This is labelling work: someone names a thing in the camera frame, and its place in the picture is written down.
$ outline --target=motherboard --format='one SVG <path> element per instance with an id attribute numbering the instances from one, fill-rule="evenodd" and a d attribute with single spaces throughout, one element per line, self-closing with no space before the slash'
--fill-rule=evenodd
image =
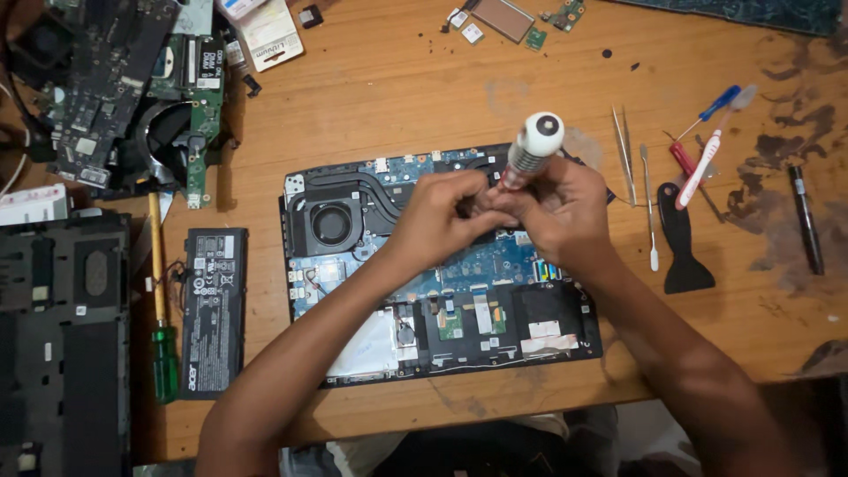
<path id="1" fill-rule="evenodd" d="M 419 177 L 478 169 L 493 186 L 509 147 L 407 154 L 287 176 L 280 211 L 293 319 L 386 243 Z M 325 386 L 601 353 L 591 298 L 566 271 L 538 255 L 526 232 L 503 229 L 484 234 L 387 297 L 330 369 Z"/>
<path id="2" fill-rule="evenodd" d="M 209 205 L 206 175 L 220 164 L 226 73 L 211 2 L 46 3 L 50 9 L 23 35 L 32 41 L 15 51 L 38 53 L 39 36 L 56 31 L 72 37 L 66 74 L 25 77 L 38 84 L 31 86 L 42 93 L 39 120 L 53 130 L 48 170 L 91 186 L 96 198 L 179 190 L 189 208 Z M 16 64 L 28 72 L 26 61 Z"/>

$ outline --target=black pry tool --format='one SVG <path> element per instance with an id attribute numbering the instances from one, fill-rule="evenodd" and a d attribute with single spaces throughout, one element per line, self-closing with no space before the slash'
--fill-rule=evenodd
<path id="1" fill-rule="evenodd" d="M 711 289 L 716 286 L 716 279 L 712 273 L 692 255 L 692 226 L 689 223 L 689 212 L 686 209 L 677 210 L 674 207 L 674 200 L 679 193 L 680 187 L 671 182 L 662 184 L 656 192 L 662 232 L 666 234 L 668 246 L 674 254 L 672 266 L 666 275 L 666 295 Z"/>

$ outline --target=wooden desk surface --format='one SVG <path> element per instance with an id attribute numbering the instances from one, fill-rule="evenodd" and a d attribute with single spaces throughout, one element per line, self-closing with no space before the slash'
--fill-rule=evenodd
<path id="1" fill-rule="evenodd" d="M 661 270 L 650 270 L 644 208 L 613 202 L 612 239 L 657 294 L 758 382 L 794 378 L 818 346 L 848 336 L 843 144 L 848 137 L 843 55 L 848 51 L 823 39 L 595 0 L 587 0 L 587 13 L 570 34 L 537 21 L 549 32 L 540 53 L 474 19 L 467 23 L 477 23 L 486 37 L 472 46 L 459 32 L 438 32 L 455 3 L 328 0 L 319 5 L 325 23 L 300 32 L 306 55 L 254 75 L 263 87 L 256 99 L 246 99 L 239 85 L 230 114 L 242 146 L 219 172 L 218 210 L 187 210 L 179 197 L 164 234 L 171 261 L 185 255 L 182 244 L 190 227 L 249 229 L 245 362 L 289 323 L 277 208 L 289 172 L 509 142 L 524 118 L 549 109 L 574 128 L 569 152 L 600 163 L 610 188 L 626 197 L 611 104 L 619 111 L 626 107 L 633 151 L 647 145 L 656 188 L 680 172 L 664 132 L 680 133 L 729 85 L 750 83 L 762 94 L 725 131 L 714 159 L 721 175 L 707 185 L 735 224 L 719 224 L 700 195 L 689 207 L 695 256 L 715 275 L 716 288 L 663 294 L 672 255 L 657 217 Z M 306 4 L 298 2 L 292 11 Z M 535 13 L 558 2 L 519 4 Z M 601 55 L 605 48 L 612 51 L 609 59 Z M 706 138 L 716 121 L 694 132 Z M 683 142 L 697 157 L 695 135 Z M 788 164 L 805 165 L 826 258 L 824 278 L 813 279 L 807 271 Z M 633 169 L 644 204 L 638 157 Z M 107 206 L 142 216 L 145 202 Z M 144 361 L 152 308 L 144 313 L 133 315 L 134 460 L 190 457 L 212 403 L 153 405 L 149 361 Z M 650 397 L 609 323 L 602 321 L 601 330 L 603 359 L 320 391 L 287 442 Z"/>

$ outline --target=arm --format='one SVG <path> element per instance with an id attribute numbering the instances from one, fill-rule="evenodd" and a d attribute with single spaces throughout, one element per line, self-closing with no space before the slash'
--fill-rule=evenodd
<path id="1" fill-rule="evenodd" d="M 511 216 L 459 218 L 484 199 L 479 171 L 422 177 L 389 241 L 350 278 L 271 341 L 209 412 L 197 475 L 276 475 L 276 439 L 316 393 L 327 369 L 383 299 Z"/>
<path id="2" fill-rule="evenodd" d="M 733 360 L 624 265 L 610 241 L 603 177 L 555 157 L 531 194 L 490 193 L 542 257 L 593 294 L 711 475 L 798 475 L 782 431 Z"/>

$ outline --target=black marker pen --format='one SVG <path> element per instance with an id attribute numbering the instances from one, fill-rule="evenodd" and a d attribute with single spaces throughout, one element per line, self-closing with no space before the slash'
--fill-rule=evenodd
<path id="1" fill-rule="evenodd" d="M 804 239 L 806 259 L 810 262 L 810 269 L 816 275 L 824 275 L 824 261 L 822 260 L 822 249 L 818 245 L 818 233 L 816 225 L 812 222 L 810 205 L 806 202 L 806 189 L 804 188 L 804 175 L 799 166 L 789 168 L 789 178 L 792 180 L 792 190 L 795 196 L 795 208 L 798 210 L 798 220 L 801 221 L 801 238 Z"/>

